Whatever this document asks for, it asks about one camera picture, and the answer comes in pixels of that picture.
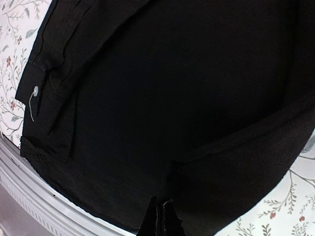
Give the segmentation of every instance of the black shirt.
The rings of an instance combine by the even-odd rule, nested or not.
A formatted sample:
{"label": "black shirt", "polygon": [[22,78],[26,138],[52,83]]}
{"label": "black shirt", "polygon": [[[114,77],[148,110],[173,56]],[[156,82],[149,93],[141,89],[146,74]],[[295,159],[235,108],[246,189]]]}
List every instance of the black shirt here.
{"label": "black shirt", "polygon": [[214,235],[315,127],[314,14],[295,0],[53,0],[16,95],[21,155],[119,227],[149,225],[158,196],[186,235]]}

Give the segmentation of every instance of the red flower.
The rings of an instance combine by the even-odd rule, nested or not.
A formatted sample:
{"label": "red flower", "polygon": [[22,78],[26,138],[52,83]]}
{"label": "red flower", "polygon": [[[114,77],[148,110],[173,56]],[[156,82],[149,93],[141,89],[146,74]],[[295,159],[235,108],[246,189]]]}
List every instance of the red flower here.
{"label": "red flower", "polygon": [[270,214],[270,219],[273,219],[275,217],[276,217],[276,213],[275,212]]}
{"label": "red flower", "polygon": [[14,110],[14,108],[15,108],[15,103],[12,101],[11,102],[11,109]]}
{"label": "red flower", "polygon": [[20,37],[18,38],[18,44],[20,44],[21,41],[22,41],[22,37],[20,36]]}
{"label": "red flower", "polygon": [[7,66],[11,65],[11,58],[10,58],[10,56],[6,59],[6,65]]}

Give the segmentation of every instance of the floral wallpaper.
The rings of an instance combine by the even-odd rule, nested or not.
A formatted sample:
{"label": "floral wallpaper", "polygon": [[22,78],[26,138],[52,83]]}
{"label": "floral wallpaper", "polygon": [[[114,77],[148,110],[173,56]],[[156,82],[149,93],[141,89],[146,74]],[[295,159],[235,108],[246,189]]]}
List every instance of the floral wallpaper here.
{"label": "floral wallpaper", "polygon": [[0,0],[0,130],[17,147],[24,105],[17,86],[51,0]]}
{"label": "floral wallpaper", "polygon": [[[0,0],[0,130],[17,147],[24,105],[14,99],[51,0]],[[315,133],[279,185],[216,236],[315,236]]]}

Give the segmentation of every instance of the green leaf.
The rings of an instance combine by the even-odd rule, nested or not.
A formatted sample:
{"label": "green leaf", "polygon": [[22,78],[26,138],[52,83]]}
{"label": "green leaf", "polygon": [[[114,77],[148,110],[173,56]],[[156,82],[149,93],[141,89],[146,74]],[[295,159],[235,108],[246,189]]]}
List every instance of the green leaf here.
{"label": "green leaf", "polygon": [[13,3],[14,3],[14,0],[12,0],[12,1],[10,2],[9,8],[11,8],[11,6],[13,5]]}
{"label": "green leaf", "polygon": [[27,31],[25,38],[29,38],[31,37],[37,29],[30,29],[29,31]]}
{"label": "green leaf", "polygon": [[12,117],[12,122],[16,122],[19,118],[18,117]]}
{"label": "green leaf", "polygon": [[302,150],[302,153],[309,152],[315,144],[315,136],[311,137]]}
{"label": "green leaf", "polygon": [[5,45],[5,46],[3,47],[3,49],[2,49],[2,51],[4,52],[5,49],[7,49],[8,47],[9,47],[8,45]]}
{"label": "green leaf", "polygon": [[25,8],[25,12],[26,12],[27,16],[30,17],[30,11],[28,8]]}

